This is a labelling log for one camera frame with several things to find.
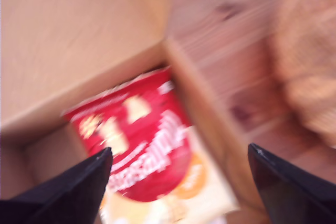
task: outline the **wood grain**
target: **wood grain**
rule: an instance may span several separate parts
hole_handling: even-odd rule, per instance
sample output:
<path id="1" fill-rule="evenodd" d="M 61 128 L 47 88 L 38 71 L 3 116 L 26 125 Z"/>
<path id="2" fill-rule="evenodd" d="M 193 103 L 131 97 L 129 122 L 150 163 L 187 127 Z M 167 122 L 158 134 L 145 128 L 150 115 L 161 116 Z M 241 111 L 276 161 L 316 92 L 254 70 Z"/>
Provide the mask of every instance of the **wood grain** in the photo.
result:
<path id="1" fill-rule="evenodd" d="M 336 151 L 326 147 L 292 115 L 281 85 L 273 76 L 268 37 L 279 0 L 173 1 L 169 33 L 187 58 L 185 65 L 192 65 L 194 73 L 209 85 L 203 92 L 209 92 L 211 99 L 202 96 L 209 103 L 205 111 L 213 111 L 211 117 L 221 118 L 217 130 L 224 136 L 214 136 L 209 147 L 219 156 L 219 162 L 226 164 L 224 170 L 233 187 L 251 188 L 253 184 L 248 179 L 240 180 L 248 176 L 248 171 L 241 169 L 237 161 L 247 161 L 233 158 L 243 154 L 251 142 L 335 183 Z M 235 154 L 229 155 L 232 160 L 223 161 L 221 155 L 227 156 L 227 152 L 220 148 L 233 150 Z M 248 190 L 236 193 L 249 198 Z M 228 216 L 229 223 L 267 223 L 266 216 L 255 209 L 257 197 L 250 205 L 246 202 L 241 201 L 241 212 Z"/>

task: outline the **box flap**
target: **box flap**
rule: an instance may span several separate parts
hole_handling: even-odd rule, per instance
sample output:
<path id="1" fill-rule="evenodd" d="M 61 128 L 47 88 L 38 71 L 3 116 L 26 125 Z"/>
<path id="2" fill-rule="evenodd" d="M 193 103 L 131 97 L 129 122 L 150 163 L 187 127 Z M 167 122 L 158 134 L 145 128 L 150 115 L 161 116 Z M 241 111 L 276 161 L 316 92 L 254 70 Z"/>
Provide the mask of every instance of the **box flap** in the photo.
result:
<path id="1" fill-rule="evenodd" d="M 139 71 L 157 64 L 154 52 L 140 53 L 162 40 L 168 8 L 168 0 L 2 0 L 2 144 L 59 124 L 56 114 L 92 95 L 83 83 L 99 92 L 134 57 Z"/>

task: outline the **cardboard edge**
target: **cardboard edge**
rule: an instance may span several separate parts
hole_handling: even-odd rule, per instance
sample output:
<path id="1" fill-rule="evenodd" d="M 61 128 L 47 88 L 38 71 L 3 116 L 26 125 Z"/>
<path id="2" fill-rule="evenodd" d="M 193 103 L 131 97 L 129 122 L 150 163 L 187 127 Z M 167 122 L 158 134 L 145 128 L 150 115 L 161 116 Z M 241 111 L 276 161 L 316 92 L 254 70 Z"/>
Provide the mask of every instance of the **cardboard edge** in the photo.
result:
<path id="1" fill-rule="evenodd" d="M 70 88 L 62 90 L 41 104 L 23 111 L 15 118 L 1 122 L 2 146 L 22 147 L 65 124 L 60 117 L 63 110 L 97 93 L 128 81 L 134 76 L 162 64 L 161 41 L 151 48 L 115 62 L 108 70 Z"/>

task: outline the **wicker basket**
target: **wicker basket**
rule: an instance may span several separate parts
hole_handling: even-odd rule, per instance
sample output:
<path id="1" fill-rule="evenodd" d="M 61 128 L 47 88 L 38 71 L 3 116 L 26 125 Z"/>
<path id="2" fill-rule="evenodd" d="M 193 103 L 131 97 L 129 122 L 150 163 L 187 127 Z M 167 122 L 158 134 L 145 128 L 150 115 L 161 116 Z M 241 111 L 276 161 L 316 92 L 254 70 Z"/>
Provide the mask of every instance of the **wicker basket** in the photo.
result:
<path id="1" fill-rule="evenodd" d="M 288 102 L 336 148 L 336 0 L 282 0 L 272 42 Z"/>

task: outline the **chip bag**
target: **chip bag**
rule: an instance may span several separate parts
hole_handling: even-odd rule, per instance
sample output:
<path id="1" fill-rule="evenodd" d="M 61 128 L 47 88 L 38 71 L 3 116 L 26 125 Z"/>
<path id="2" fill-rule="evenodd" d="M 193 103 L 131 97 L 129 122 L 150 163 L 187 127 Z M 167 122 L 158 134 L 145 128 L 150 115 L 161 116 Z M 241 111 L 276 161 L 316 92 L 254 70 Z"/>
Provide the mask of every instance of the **chip bag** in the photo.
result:
<path id="1" fill-rule="evenodd" d="M 64 113 L 89 155 L 111 147 L 104 223 L 206 223 L 235 209 L 173 92 L 170 69 L 143 74 Z"/>

